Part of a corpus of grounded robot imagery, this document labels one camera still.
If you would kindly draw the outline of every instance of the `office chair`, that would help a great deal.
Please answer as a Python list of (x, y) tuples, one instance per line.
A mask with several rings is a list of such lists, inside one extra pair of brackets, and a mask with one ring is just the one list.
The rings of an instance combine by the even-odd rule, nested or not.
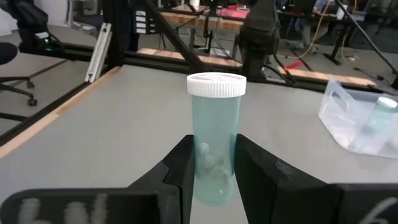
[[(4, 65), (11, 60), (13, 60), (18, 54), (18, 48), (10, 43), (0, 43), (0, 65)], [(18, 81), (18, 80), (25, 80), (26, 86), (28, 88), (34, 88), (34, 84), (31, 82), (30, 77), (0, 77), (0, 90), (4, 91), (11, 91), (13, 93), (19, 93), (25, 96), (28, 96), (29, 99), (27, 101), (29, 106), (36, 106), (37, 100), (34, 98), (34, 95), (26, 92), (24, 90), (20, 90), (13, 86), (5, 85), (3, 83), (11, 82), (11, 81)]]
[(103, 16), (101, 15), (101, 0), (97, 1), (96, 13), (92, 15), (86, 15), (85, 9), (91, 9), (93, 5), (92, 0), (67, 0), (67, 16), (65, 18), (65, 24), (75, 30), (82, 31), (95, 37), (98, 36), (98, 32), (101, 29), (103, 23)]

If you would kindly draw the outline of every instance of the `gray tabletop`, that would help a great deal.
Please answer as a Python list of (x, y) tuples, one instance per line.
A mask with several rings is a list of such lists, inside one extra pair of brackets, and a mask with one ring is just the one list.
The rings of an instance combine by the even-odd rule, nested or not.
[[(398, 161), (339, 147), (318, 119), (322, 94), (248, 83), (241, 131), (276, 156), (333, 182), (398, 182)], [(31, 188), (126, 187), (192, 133), (186, 75), (123, 66), (119, 74), (0, 160), (0, 202)], [(247, 223), (193, 201), (192, 223)]]

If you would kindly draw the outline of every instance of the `chair wheel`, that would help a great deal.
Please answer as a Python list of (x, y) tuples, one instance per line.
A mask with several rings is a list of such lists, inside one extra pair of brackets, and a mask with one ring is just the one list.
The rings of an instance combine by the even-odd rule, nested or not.
[(26, 87), (27, 87), (27, 88), (35, 88), (35, 84), (32, 83), (32, 82), (27, 82), (27, 83), (26, 83)]
[(29, 106), (37, 106), (37, 100), (36, 99), (29, 99), (29, 100), (27, 100), (27, 104)]

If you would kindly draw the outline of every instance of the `wooden table edge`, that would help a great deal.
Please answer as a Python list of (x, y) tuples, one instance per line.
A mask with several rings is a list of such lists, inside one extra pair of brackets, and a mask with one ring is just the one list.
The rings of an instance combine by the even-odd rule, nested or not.
[(35, 136), (45, 127), (47, 127), (51, 122), (55, 121), (59, 116), (64, 114), (70, 108), (74, 107), (78, 102), (80, 102), (84, 97), (90, 94), (93, 90), (97, 89), (99, 86), (103, 85), (110, 78), (114, 77), (120, 70), (120, 67), (114, 67), (97, 81), (77, 93), (75, 96), (64, 102), (61, 106), (51, 111), (49, 114), (44, 116), (38, 122), (34, 123), (32, 126), (27, 128), (25, 131), (18, 134), (16, 137), (5, 143), (5, 145), (0, 147), (0, 159), (4, 158), (6, 155), (11, 153), (13, 150), (17, 149), (19, 146), (24, 144), (30, 138)]

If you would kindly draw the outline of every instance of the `white bottle cap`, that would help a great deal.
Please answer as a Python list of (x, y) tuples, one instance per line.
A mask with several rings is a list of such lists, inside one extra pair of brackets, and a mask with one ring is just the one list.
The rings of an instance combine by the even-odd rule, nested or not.
[(232, 98), (246, 92), (246, 77), (220, 72), (204, 72), (187, 77), (188, 92), (208, 98)]
[(398, 105), (395, 100), (392, 100), (392, 99), (384, 97), (384, 96), (380, 96), (377, 99), (377, 103), (380, 105), (383, 105), (385, 107), (392, 108), (392, 109), (396, 108)]

